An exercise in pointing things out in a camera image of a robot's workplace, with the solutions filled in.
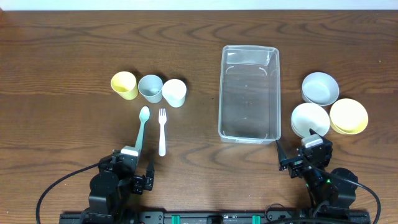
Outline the white plastic bowl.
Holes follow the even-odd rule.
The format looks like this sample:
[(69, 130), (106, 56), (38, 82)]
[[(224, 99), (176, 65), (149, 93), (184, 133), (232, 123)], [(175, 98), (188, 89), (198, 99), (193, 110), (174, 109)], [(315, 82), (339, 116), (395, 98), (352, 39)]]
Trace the white plastic bowl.
[(310, 136), (310, 129), (324, 136), (330, 128), (329, 115), (325, 109), (315, 103), (302, 103), (292, 112), (291, 127), (301, 138)]

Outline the yellow plastic bowl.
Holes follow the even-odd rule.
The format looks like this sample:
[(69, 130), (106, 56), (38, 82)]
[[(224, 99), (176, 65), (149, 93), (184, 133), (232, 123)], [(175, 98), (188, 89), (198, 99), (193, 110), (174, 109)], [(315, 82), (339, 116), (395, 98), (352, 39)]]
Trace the yellow plastic bowl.
[(369, 121), (365, 107), (349, 98), (336, 101), (329, 115), (332, 129), (340, 134), (359, 134), (366, 129)]

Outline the grey plastic bowl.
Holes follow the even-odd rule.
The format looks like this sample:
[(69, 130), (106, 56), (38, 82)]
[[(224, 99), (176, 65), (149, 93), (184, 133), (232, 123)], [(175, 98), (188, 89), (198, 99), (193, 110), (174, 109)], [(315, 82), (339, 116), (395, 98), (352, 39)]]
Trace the grey plastic bowl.
[(338, 83), (327, 73), (313, 72), (302, 82), (302, 98), (308, 103), (328, 106), (338, 99), (339, 94)]

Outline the yellow plastic cup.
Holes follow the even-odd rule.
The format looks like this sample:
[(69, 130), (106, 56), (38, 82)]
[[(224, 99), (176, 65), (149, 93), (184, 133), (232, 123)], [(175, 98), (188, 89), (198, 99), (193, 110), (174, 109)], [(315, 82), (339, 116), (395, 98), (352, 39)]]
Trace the yellow plastic cup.
[(138, 95), (137, 80), (131, 72), (118, 72), (111, 79), (111, 88), (125, 100)]

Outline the grey plastic cup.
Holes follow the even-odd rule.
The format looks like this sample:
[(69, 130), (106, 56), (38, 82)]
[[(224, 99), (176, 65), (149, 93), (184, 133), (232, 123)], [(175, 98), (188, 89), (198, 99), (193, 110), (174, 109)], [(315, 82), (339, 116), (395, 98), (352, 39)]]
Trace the grey plastic cup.
[(140, 94), (150, 103), (158, 103), (162, 100), (163, 81), (156, 75), (146, 75), (138, 83)]

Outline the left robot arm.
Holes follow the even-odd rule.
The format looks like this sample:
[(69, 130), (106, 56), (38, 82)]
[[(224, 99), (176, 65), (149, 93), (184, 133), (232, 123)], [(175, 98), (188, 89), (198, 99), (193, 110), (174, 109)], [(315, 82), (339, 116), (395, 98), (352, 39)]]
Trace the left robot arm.
[(136, 175), (138, 157), (114, 151), (98, 164), (99, 174), (90, 181), (89, 207), (80, 223), (139, 223), (139, 216), (127, 204), (132, 194), (143, 194), (154, 186), (154, 161), (146, 174)]

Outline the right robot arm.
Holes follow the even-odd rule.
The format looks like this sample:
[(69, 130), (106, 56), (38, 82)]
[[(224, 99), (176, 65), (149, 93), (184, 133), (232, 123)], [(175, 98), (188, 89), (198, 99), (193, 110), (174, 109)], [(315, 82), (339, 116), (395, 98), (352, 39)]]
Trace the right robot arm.
[(336, 168), (331, 173), (325, 170), (332, 158), (333, 143), (311, 129), (295, 157), (286, 156), (280, 141), (276, 141), (276, 146), (279, 170), (288, 170), (291, 178), (301, 178), (307, 185), (312, 203), (308, 214), (348, 219), (349, 207), (356, 200), (358, 177), (345, 168)]

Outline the clear plastic container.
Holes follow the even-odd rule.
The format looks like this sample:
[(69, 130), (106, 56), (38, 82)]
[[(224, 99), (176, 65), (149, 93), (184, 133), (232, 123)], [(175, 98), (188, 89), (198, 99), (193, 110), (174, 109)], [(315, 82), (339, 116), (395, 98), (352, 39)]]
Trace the clear plastic container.
[(280, 55), (275, 47), (227, 45), (220, 73), (223, 142), (270, 144), (281, 137)]

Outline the white plastic fork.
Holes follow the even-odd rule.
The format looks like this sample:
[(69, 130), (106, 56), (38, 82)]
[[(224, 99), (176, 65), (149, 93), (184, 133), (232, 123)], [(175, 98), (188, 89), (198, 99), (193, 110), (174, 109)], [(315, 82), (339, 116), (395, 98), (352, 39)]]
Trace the white plastic fork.
[(165, 124), (167, 122), (167, 113), (165, 108), (159, 110), (159, 124), (160, 124), (160, 137), (159, 137), (159, 156), (166, 155), (165, 143)]

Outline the mint green plastic spoon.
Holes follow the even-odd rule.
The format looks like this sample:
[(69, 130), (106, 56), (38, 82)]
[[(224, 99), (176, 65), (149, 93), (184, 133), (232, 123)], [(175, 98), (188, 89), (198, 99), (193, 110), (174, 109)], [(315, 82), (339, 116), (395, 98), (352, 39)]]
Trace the mint green plastic spoon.
[(135, 148), (137, 150), (142, 150), (142, 145), (144, 142), (144, 129), (145, 129), (145, 124), (150, 118), (150, 109), (148, 106), (144, 106), (141, 108), (140, 113), (139, 113), (139, 120), (140, 120), (140, 127), (139, 127), (139, 132), (137, 135), (136, 139), (136, 145)]

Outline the white plastic cup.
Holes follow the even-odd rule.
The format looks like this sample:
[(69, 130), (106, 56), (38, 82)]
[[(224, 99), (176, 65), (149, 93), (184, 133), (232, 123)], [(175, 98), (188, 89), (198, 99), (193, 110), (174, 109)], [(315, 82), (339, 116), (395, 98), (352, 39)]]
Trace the white plastic cup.
[(179, 108), (184, 104), (186, 94), (187, 86), (179, 79), (168, 80), (162, 87), (162, 96), (174, 108)]

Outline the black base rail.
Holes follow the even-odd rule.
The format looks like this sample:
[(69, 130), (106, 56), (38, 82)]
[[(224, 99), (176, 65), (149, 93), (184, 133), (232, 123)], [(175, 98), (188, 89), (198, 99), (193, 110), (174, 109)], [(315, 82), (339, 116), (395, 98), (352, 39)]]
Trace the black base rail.
[[(83, 218), (79, 214), (61, 214), (59, 224), (79, 223), (111, 223), (110, 221), (90, 220), (88, 214)], [(327, 223), (321, 222), (322, 217), (300, 217), (301, 220), (294, 221), (286, 211), (270, 211), (266, 213), (163, 213), (142, 212), (139, 215), (127, 216), (127, 219), (114, 223), (131, 224), (265, 224), (265, 223)], [(355, 214), (349, 220), (331, 221), (332, 223), (371, 223), (369, 215)]]

